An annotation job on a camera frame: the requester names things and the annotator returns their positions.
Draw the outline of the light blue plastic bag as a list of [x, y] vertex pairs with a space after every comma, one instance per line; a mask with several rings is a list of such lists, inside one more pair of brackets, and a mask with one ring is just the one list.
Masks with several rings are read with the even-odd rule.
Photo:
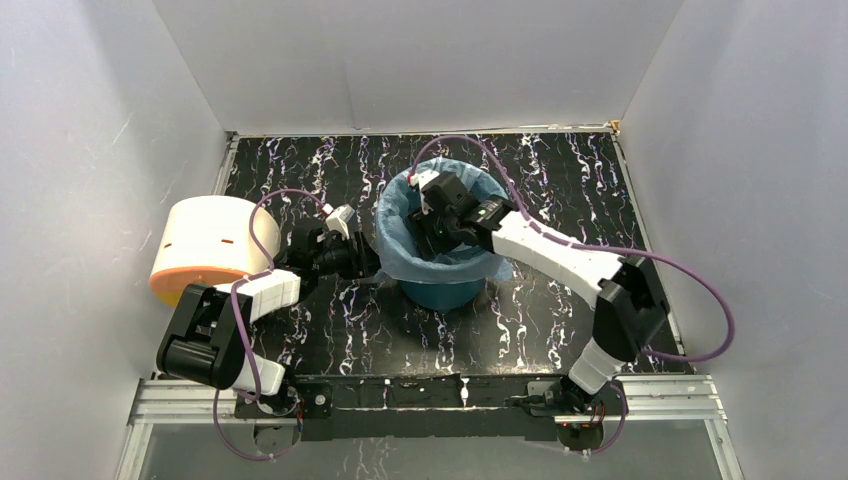
[[[418, 173], [430, 170], [455, 174], [478, 200], [507, 195], [492, 175], [466, 162], [435, 157], [419, 163], [416, 169]], [[396, 175], [377, 201], [374, 221], [381, 272], [393, 280], [426, 284], [512, 279], [511, 262], [480, 247], [461, 245], [431, 260], [420, 256], [407, 222], [407, 216], [420, 208], [420, 196], [409, 186], [409, 175], [408, 169]]]

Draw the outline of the cream orange round container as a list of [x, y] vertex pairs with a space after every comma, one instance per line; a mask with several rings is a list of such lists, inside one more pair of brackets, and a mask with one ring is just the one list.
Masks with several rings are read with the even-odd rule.
[[248, 200], [222, 195], [173, 205], [148, 281], [152, 293], [175, 307], [191, 283], [229, 284], [267, 268], [268, 260], [252, 237], [276, 256], [281, 227], [266, 210], [254, 207]]

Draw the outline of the teal plastic trash bin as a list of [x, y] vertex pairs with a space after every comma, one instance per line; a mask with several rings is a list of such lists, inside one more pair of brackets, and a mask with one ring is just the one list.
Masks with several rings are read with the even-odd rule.
[[486, 279], [454, 284], [398, 281], [404, 294], [418, 306], [446, 313], [471, 302], [484, 290]]

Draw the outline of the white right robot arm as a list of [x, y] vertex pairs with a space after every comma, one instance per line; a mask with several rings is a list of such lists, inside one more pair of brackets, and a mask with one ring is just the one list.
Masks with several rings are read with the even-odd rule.
[[424, 258], [460, 245], [480, 247], [569, 287], [592, 309], [591, 338], [558, 386], [518, 403], [590, 413], [603, 399], [602, 388], [642, 353], [670, 312], [653, 262], [641, 252], [589, 250], [525, 218], [502, 196], [477, 199], [453, 173], [415, 173], [408, 183], [420, 198], [408, 220]]

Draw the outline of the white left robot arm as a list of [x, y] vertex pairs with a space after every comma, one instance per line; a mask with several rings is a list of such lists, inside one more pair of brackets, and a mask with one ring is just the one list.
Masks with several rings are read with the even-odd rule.
[[313, 225], [295, 228], [274, 263], [275, 270], [238, 287], [189, 284], [157, 351], [159, 371], [232, 390], [269, 415], [292, 414], [301, 400], [294, 377], [283, 364], [253, 352], [249, 326], [305, 300], [323, 277], [374, 276], [380, 260], [362, 232], [344, 234]]

